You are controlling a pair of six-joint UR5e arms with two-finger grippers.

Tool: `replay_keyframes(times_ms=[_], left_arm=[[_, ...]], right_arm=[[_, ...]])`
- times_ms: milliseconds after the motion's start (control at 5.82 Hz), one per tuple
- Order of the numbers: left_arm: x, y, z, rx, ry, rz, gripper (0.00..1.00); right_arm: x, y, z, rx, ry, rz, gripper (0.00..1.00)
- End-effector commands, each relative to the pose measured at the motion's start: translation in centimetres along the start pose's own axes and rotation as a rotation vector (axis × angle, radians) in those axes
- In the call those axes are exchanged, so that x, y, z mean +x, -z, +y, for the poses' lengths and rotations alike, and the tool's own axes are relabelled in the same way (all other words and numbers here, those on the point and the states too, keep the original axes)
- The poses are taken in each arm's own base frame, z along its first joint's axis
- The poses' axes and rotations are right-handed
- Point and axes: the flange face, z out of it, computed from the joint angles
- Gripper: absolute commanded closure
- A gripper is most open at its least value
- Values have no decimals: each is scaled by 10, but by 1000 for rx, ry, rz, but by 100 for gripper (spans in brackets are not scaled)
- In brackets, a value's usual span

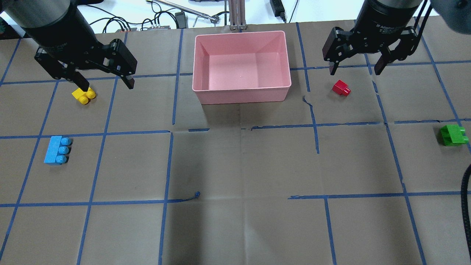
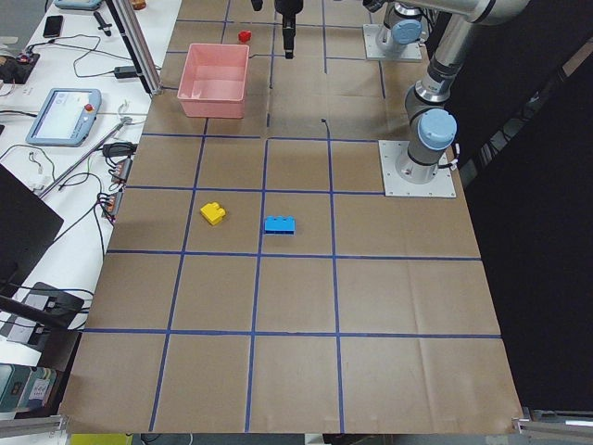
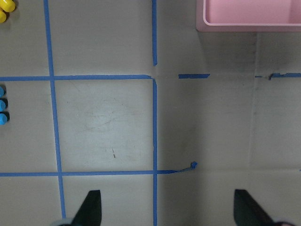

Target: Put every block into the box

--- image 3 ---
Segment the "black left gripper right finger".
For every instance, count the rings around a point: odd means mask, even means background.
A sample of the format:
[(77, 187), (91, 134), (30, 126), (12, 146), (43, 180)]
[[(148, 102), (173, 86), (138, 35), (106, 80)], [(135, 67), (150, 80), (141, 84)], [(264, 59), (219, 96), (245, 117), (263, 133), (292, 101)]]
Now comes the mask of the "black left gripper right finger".
[(234, 221), (237, 226), (272, 226), (275, 223), (244, 189), (234, 192)]

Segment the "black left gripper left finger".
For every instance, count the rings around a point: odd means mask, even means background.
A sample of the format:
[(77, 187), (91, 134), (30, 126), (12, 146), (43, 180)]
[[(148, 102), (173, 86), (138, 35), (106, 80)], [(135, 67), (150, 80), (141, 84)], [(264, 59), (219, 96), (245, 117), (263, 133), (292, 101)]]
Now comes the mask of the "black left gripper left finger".
[(101, 225), (101, 192), (91, 190), (71, 222), (72, 226), (100, 226)]

